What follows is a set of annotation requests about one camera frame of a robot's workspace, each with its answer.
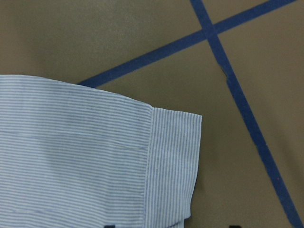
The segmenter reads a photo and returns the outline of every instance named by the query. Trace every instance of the striped fabric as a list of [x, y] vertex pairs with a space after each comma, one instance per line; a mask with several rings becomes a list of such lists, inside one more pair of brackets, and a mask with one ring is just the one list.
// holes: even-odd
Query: striped fabric
[[201, 116], [0, 76], [0, 228], [182, 228]]

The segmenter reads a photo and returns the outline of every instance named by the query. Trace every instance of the striped cloth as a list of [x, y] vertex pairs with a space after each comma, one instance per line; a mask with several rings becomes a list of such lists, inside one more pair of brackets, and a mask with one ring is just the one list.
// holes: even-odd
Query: striped cloth
[[182, 228], [201, 116], [0, 76], [0, 228]]

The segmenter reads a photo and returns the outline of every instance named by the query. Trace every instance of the white and blue stripe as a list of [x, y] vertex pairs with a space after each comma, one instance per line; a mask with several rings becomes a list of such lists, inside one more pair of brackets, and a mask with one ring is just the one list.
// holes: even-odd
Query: white and blue stripe
[[0, 76], [0, 228], [182, 228], [200, 131], [200, 115]]

